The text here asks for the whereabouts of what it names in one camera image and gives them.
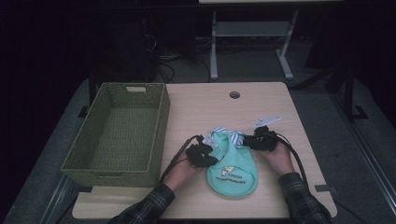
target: small object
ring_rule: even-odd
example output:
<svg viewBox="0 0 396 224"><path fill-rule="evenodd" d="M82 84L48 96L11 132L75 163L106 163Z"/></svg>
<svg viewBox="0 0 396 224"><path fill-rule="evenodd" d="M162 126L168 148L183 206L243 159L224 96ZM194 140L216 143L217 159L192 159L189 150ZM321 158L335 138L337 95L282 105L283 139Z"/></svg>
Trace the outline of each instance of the small object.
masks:
<svg viewBox="0 0 396 224"><path fill-rule="evenodd" d="M224 167L224 169L221 171L221 176L226 176L227 174L229 174L230 172L233 171L235 167L233 166L226 166Z"/></svg>
<svg viewBox="0 0 396 224"><path fill-rule="evenodd" d="M259 122L253 124L251 127L252 128L260 128L262 126L274 123L280 119L282 119L280 116L277 116L275 118L269 118L269 119L259 119Z"/></svg>

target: wooden table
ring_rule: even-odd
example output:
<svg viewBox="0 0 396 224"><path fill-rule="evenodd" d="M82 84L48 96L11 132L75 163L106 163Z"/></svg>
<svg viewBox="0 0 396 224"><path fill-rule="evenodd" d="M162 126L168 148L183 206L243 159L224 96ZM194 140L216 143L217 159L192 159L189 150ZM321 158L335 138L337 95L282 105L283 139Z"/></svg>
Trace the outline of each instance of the wooden table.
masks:
<svg viewBox="0 0 396 224"><path fill-rule="evenodd" d="M269 125L285 135L299 154L312 194L336 215L329 191L317 192L316 185L326 185L309 144L288 89L283 83L206 83L168 84L171 107L166 130L162 171L184 142L196 134L207 135L215 127L253 133L251 125L259 118L280 116ZM229 96L240 93L239 99ZM277 176L265 160L252 150L258 173L257 189L246 197L227 197L216 193L202 172L180 189L162 218L282 218L289 217ZM296 171L297 163L293 160ZM133 203L142 200L150 189L94 187L81 192L73 210L75 218L111 218Z"/></svg>

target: basket handle hole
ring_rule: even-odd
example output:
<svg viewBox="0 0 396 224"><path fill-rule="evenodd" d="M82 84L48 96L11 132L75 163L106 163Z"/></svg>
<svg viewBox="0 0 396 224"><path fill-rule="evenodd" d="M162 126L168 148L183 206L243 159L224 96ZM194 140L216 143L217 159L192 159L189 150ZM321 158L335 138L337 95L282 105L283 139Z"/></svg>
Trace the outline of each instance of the basket handle hole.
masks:
<svg viewBox="0 0 396 224"><path fill-rule="evenodd" d="M146 92L146 87L126 87L128 92Z"/></svg>
<svg viewBox="0 0 396 224"><path fill-rule="evenodd" d="M99 179L122 179L123 173L114 174L114 175L99 175L97 176Z"/></svg>

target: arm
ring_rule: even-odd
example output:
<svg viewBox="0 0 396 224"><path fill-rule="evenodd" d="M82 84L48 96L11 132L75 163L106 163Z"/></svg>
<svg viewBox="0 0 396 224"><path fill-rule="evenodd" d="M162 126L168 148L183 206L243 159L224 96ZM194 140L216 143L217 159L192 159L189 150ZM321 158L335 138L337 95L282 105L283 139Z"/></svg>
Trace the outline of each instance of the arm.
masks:
<svg viewBox="0 0 396 224"><path fill-rule="evenodd" d="M282 143L274 151L260 151L279 175L279 185L289 208L290 219L296 223L332 223L332 216L309 191L300 175L295 173L290 151Z"/></svg>
<svg viewBox="0 0 396 224"><path fill-rule="evenodd" d="M187 155L183 152L178 159L179 163L172 168L163 183L154 188L140 203L128 207L118 216L113 217L108 224L153 223L160 218L175 199L176 190L204 170L191 166L186 159Z"/></svg>

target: basket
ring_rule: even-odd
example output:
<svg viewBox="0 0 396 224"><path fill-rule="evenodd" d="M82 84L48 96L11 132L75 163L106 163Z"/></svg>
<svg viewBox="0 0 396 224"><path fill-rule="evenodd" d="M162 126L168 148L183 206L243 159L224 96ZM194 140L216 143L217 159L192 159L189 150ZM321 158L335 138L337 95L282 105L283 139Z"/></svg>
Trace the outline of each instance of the basket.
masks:
<svg viewBox="0 0 396 224"><path fill-rule="evenodd" d="M104 83L62 172L82 186L154 187L169 107L165 84Z"/></svg>

